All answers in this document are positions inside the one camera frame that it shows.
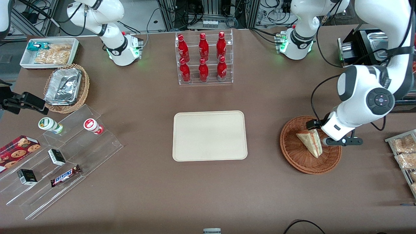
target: white tray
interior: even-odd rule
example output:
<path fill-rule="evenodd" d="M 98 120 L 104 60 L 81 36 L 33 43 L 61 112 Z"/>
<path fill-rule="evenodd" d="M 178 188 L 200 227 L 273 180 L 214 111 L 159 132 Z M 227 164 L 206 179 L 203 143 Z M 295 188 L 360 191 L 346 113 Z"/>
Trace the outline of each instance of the white tray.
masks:
<path fill-rule="evenodd" d="M 78 40 L 72 37 L 30 39 L 28 41 L 28 44 L 30 42 L 49 42 L 49 43 L 54 43 L 54 44 L 71 44 L 72 49 L 71 49 L 71 53 L 69 54 L 68 62 L 64 65 L 37 64 L 35 63 L 37 51 L 30 51 L 30 50 L 25 49 L 22 59 L 20 60 L 20 65 L 26 69 L 49 69 L 49 68 L 58 68 L 58 67 L 66 66 L 66 65 L 71 65 L 72 62 L 74 61 L 75 54 L 77 53 L 77 48 L 79 45 Z"/>
<path fill-rule="evenodd" d="M 244 114 L 238 110 L 176 114 L 172 156 L 178 162 L 245 159 Z"/>

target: small box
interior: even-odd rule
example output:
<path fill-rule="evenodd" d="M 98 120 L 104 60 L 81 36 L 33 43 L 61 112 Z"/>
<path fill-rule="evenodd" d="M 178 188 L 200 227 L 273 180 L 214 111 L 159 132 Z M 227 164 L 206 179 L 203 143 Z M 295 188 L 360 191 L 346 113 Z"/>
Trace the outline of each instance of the small box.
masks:
<path fill-rule="evenodd" d="M 37 140 L 20 136 L 0 148 L 0 173 L 13 167 L 17 162 L 40 148 Z"/>
<path fill-rule="evenodd" d="M 17 172 L 17 176 L 20 179 L 20 182 L 23 185 L 34 185 L 37 183 L 35 174 L 33 173 L 32 170 L 28 170 L 28 169 L 20 169 Z"/>
<path fill-rule="evenodd" d="M 62 153 L 57 149 L 48 150 L 49 157 L 52 159 L 52 163 L 58 166 L 65 165 L 65 158 Z"/>

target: beige tray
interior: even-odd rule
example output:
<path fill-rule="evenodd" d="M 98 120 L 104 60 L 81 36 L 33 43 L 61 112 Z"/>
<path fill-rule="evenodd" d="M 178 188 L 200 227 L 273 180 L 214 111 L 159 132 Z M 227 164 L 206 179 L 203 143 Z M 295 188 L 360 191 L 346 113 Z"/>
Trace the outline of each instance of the beige tray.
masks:
<path fill-rule="evenodd" d="M 238 110 L 176 114 L 172 155 L 178 162 L 245 159 L 244 114 Z"/>

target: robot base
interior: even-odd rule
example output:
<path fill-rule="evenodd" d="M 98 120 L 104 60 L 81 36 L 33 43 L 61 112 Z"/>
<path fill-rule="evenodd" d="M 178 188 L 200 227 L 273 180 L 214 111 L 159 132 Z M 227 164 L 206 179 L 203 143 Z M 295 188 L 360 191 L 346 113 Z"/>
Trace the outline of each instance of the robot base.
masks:
<path fill-rule="evenodd" d="M 138 38 L 131 35 L 125 35 L 127 38 L 127 47 L 121 52 L 120 55 L 112 55 L 108 50 L 110 59 L 113 60 L 118 66 L 127 66 L 134 62 L 136 59 L 141 59 L 141 54 L 143 51 L 143 40 L 138 40 Z"/>
<path fill-rule="evenodd" d="M 276 45 L 276 51 L 279 54 L 284 54 L 292 60 L 301 60 L 311 51 L 313 42 L 310 43 L 309 47 L 304 49 L 299 49 L 297 45 L 290 38 L 290 33 L 293 31 L 293 28 L 289 28 L 286 31 L 280 32 L 280 38 L 275 36 L 276 43 L 282 43 L 281 45 Z"/>

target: cookie box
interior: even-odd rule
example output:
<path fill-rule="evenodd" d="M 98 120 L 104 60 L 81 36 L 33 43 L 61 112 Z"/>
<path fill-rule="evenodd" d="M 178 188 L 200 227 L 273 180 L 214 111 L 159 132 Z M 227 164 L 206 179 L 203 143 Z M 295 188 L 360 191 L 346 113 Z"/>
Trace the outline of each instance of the cookie box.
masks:
<path fill-rule="evenodd" d="M 20 136 L 0 148 L 0 173 L 11 168 L 18 161 L 40 148 L 37 140 Z"/>

